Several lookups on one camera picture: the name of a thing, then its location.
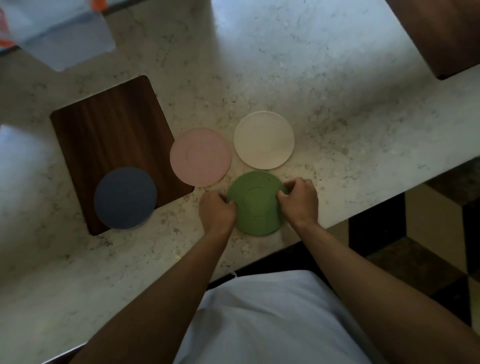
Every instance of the forearm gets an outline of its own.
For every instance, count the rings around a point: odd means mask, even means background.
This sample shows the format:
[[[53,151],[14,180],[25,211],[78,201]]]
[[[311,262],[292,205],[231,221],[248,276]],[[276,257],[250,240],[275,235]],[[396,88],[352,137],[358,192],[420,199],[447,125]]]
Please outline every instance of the forearm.
[[[229,236],[230,231],[204,235],[103,326],[71,363],[173,362]]]
[[[480,362],[480,339],[436,302],[337,241],[318,224],[296,228],[335,292],[392,363]]]

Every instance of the pink plate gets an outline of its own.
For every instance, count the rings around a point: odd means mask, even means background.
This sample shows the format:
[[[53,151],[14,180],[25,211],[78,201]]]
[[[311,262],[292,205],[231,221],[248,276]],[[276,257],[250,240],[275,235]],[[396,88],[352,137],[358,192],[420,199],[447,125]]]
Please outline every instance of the pink plate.
[[[218,182],[227,173],[231,160],[230,145],[209,128],[183,133],[170,150],[170,164],[177,177],[196,187]]]

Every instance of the person's left arm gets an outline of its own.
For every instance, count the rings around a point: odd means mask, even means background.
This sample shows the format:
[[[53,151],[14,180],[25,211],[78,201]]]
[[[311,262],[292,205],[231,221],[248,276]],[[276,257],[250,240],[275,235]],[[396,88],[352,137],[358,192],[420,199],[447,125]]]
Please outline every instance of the person's left arm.
[[[204,236],[150,287],[108,321],[71,364],[172,363],[237,216],[217,191],[202,196]]]

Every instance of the person's right arm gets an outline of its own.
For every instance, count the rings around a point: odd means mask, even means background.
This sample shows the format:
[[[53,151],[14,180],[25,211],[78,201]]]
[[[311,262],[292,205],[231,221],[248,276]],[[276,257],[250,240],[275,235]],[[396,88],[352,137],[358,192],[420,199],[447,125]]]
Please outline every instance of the person's right arm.
[[[285,182],[282,212],[344,305],[390,363],[480,363],[480,337],[438,303],[340,243],[318,224],[311,180]]]

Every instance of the patterned floor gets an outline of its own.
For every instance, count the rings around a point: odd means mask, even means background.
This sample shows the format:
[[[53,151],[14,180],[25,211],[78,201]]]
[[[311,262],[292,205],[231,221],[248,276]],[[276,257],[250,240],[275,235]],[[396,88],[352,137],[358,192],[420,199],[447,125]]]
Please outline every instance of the patterned floor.
[[[480,158],[329,229],[375,265],[432,297],[480,334]],[[308,269],[326,280],[300,242],[236,271]],[[209,288],[230,280],[220,278]]]

